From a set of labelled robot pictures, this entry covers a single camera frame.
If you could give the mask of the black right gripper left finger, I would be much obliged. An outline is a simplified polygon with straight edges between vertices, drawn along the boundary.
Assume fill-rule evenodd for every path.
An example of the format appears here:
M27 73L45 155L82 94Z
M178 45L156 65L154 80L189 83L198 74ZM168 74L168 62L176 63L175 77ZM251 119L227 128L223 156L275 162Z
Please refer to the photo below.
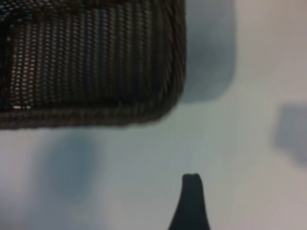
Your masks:
M188 180L191 178L191 173L186 173L182 176L182 186L178 204L170 225L169 230L187 230L188 229Z

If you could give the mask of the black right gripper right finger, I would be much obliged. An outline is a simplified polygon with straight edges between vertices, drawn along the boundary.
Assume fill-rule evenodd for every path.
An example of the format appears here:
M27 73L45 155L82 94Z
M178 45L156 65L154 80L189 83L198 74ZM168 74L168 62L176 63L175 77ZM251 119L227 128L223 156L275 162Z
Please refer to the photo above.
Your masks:
M194 180L194 230L210 230L210 224L207 217L203 183L199 174L193 174Z

